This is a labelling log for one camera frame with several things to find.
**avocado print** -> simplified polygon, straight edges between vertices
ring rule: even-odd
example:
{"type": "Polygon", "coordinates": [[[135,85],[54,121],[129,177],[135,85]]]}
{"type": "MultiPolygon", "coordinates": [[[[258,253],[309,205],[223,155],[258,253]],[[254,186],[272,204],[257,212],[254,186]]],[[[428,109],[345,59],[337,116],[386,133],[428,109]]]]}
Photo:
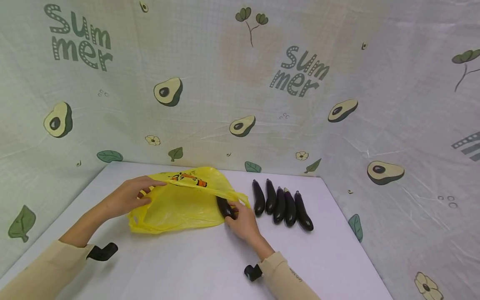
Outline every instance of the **avocado print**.
{"type": "Polygon", "coordinates": [[[148,6],[142,1],[140,1],[140,7],[142,8],[143,12],[148,12],[148,6]]]}
{"type": "Polygon", "coordinates": [[[59,102],[43,121],[43,127],[54,137],[64,137],[73,128],[72,109],[65,102],[59,102]]]}
{"type": "Polygon", "coordinates": [[[335,104],[335,106],[330,111],[328,115],[328,121],[332,123],[340,122],[345,119],[349,114],[357,109],[359,102],[355,99],[350,99],[347,101],[340,102],[335,104]]]}
{"type": "Polygon", "coordinates": [[[401,166],[394,164],[387,164],[383,161],[373,161],[367,167],[367,174],[373,183],[385,185],[402,178],[405,170],[401,166]]]}
{"type": "Polygon", "coordinates": [[[255,121],[255,116],[235,120],[230,124],[230,132],[237,137],[244,137],[250,133],[250,130],[255,125],[255,121]]]}
{"type": "Polygon", "coordinates": [[[179,103],[183,84],[180,78],[175,77],[155,85],[153,93],[161,104],[172,107],[179,103]]]}

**leaf print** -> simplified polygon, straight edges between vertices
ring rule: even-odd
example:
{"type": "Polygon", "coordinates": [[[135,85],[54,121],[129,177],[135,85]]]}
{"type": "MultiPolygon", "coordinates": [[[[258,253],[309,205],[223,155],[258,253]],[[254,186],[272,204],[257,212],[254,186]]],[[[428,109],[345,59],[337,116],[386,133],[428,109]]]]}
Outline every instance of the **leaf print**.
{"type": "Polygon", "coordinates": [[[355,233],[355,236],[361,243],[363,239],[363,230],[361,228],[361,223],[360,223],[360,216],[358,214],[354,214],[350,220],[348,220],[348,224],[350,225],[350,228],[352,228],[353,233],[355,233]]]}
{"type": "Polygon", "coordinates": [[[313,164],[309,165],[307,167],[307,170],[304,172],[305,174],[307,174],[308,172],[315,172],[315,170],[317,170],[318,168],[318,165],[320,164],[320,161],[322,159],[320,158],[319,160],[317,160],[316,162],[314,162],[313,164]]]}
{"type": "Polygon", "coordinates": [[[245,170],[247,170],[247,172],[260,173],[262,172],[262,167],[252,162],[246,161],[245,170]]]}
{"type": "Polygon", "coordinates": [[[172,161],[175,161],[175,159],[182,158],[183,157],[183,147],[179,147],[179,148],[171,150],[168,153],[168,156],[172,158],[172,161]]]}
{"type": "Polygon", "coordinates": [[[123,155],[113,150],[100,151],[96,154],[96,156],[98,157],[98,159],[106,163],[123,160],[123,155]]]}
{"type": "Polygon", "coordinates": [[[22,238],[24,243],[28,241],[27,232],[32,229],[35,224],[36,216],[26,205],[13,221],[8,229],[8,236],[11,238],[22,238]]]}

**flower print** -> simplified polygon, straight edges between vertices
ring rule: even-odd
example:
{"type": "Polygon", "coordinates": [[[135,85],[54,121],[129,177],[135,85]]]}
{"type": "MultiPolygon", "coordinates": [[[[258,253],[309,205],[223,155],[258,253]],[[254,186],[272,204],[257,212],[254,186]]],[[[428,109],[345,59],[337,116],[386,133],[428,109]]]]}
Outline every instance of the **flower print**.
{"type": "Polygon", "coordinates": [[[438,285],[422,272],[415,276],[415,284],[426,300],[443,300],[444,296],[438,290],[438,285]]]}
{"type": "Polygon", "coordinates": [[[160,145],[160,139],[158,138],[158,136],[147,135],[145,139],[152,146],[160,145]]]}
{"type": "Polygon", "coordinates": [[[298,160],[305,160],[307,158],[308,158],[308,153],[303,152],[303,151],[297,152],[297,159],[298,160]]]}

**fabric backdrop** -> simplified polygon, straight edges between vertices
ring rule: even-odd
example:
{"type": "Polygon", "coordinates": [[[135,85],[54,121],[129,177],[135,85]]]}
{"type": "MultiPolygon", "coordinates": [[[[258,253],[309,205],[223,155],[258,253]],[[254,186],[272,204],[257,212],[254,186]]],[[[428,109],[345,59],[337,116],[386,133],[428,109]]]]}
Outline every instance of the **fabric backdrop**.
{"type": "Polygon", "coordinates": [[[480,298],[479,15],[478,0],[3,3],[0,274],[123,160],[320,176],[395,300],[480,298]]]}

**white table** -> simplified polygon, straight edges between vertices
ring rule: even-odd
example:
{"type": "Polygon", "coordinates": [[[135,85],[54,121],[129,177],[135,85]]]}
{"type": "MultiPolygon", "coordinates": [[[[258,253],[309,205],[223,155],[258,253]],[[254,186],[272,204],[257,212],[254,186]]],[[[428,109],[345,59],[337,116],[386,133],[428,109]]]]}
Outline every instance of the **white table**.
{"type": "MultiPolygon", "coordinates": [[[[0,288],[123,181],[185,169],[188,168],[110,163],[0,279],[0,288]]],[[[275,188],[301,192],[315,226],[313,232],[306,233],[298,223],[292,228],[284,223],[274,225],[272,217],[265,213],[257,222],[272,247],[282,252],[290,267],[322,300],[392,299],[321,178],[222,173],[236,191],[249,197],[251,204],[253,179],[261,184],[264,193],[267,178],[275,188]]],[[[245,266],[255,266],[258,258],[225,224],[141,235],[130,232],[124,216],[105,223],[90,242],[100,248],[114,242],[119,250],[106,262],[89,259],[87,267],[59,299],[273,299],[262,278],[252,283],[243,274],[245,266]]]]}

